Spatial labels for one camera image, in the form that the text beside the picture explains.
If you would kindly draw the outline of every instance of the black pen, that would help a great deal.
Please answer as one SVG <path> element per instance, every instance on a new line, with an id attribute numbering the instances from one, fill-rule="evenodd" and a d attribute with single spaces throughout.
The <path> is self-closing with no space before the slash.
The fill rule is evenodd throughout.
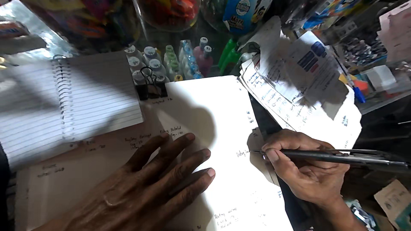
<path id="1" fill-rule="evenodd" d="M 281 149 L 289 158 L 310 159 L 317 161 L 341 163 L 341 164 L 355 164 L 355 165 L 377 165 L 400 167 L 401 169 L 411 169 L 411 164 L 404 159 L 387 152 L 376 150 L 360 150 L 360 149 L 328 149 L 327 151 L 304 151 Z M 265 154 L 262 150 L 250 150 L 250 152 Z"/>

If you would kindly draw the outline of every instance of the right hand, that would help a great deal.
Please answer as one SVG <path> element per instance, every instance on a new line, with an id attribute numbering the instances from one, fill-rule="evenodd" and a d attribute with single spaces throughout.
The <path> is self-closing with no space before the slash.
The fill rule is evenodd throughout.
<path id="1" fill-rule="evenodd" d="M 350 166 L 307 161 L 309 165 L 298 168 L 280 150 L 324 150 L 326 148 L 333 148 L 333 146 L 304 133 L 284 129 L 273 134 L 262 150 L 266 152 L 276 174 L 288 184 L 296 197 L 324 208 L 341 200 L 340 191 L 344 174 Z"/>

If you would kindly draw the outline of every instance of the binder clip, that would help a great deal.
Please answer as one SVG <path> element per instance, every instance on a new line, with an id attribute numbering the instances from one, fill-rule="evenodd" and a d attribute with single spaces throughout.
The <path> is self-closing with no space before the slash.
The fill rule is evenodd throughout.
<path id="1" fill-rule="evenodd" d="M 144 69 L 149 69 L 150 75 L 146 75 L 143 72 Z M 157 82 L 157 76 L 153 74 L 150 67 L 143 67 L 140 72 L 145 81 L 143 85 L 135 85 L 140 100 L 158 99 L 168 96 L 165 83 Z"/>

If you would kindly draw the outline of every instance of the pen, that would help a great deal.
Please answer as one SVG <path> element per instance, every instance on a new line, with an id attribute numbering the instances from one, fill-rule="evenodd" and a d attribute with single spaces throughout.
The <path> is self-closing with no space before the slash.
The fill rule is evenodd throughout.
<path id="1" fill-rule="evenodd" d="M 334 58 L 335 58 L 335 61 L 337 61 L 342 72 L 344 73 L 344 77 L 348 82 L 348 86 L 350 86 L 354 90 L 354 97 L 357 98 L 360 103 L 365 103 L 365 97 L 363 93 L 361 92 L 361 90 L 358 87 L 356 87 L 350 75 L 345 72 L 345 68 L 343 68 L 342 64 L 338 61 L 337 57 L 334 56 Z"/>
<path id="2" fill-rule="evenodd" d="M 353 154 L 345 154 L 340 151 L 349 151 Z M 265 152 L 262 150 L 250 150 L 250 152 L 262 154 L 264 157 Z M 312 150 L 292 150 L 292 149 L 281 149 L 289 158 L 300 158 L 300 159 L 311 159 L 317 161 L 341 163 L 341 164 L 356 164 L 356 165 L 367 165 L 367 166 L 382 166 L 382 167 L 397 167 L 404 170 L 411 169 L 411 164 L 402 159 L 387 159 L 388 153 L 381 155 L 383 153 L 374 150 L 340 150 L 340 149 L 329 149 L 325 151 L 312 151 Z"/>

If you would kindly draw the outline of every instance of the blue pen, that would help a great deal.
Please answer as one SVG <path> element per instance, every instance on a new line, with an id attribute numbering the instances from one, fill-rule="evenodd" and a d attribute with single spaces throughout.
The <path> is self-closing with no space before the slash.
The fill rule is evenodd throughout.
<path id="1" fill-rule="evenodd" d="M 345 72 L 345 69 L 342 67 L 342 64 L 338 61 L 337 57 L 335 57 L 335 60 L 337 61 L 339 67 L 341 68 L 342 72 L 344 73 L 344 77 L 348 82 L 348 86 L 350 86 L 353 90 L 354 90 L 354 97 L 356 99 L 358 99 L 358 101 L 360 103 L 365 103 L 365 97 L 363 95 L 363 93 L 361 92 L 361 90 L 356 87 L 356 85 L 354 84 L 354 81 L 351 79 L 351 77 Z"/>

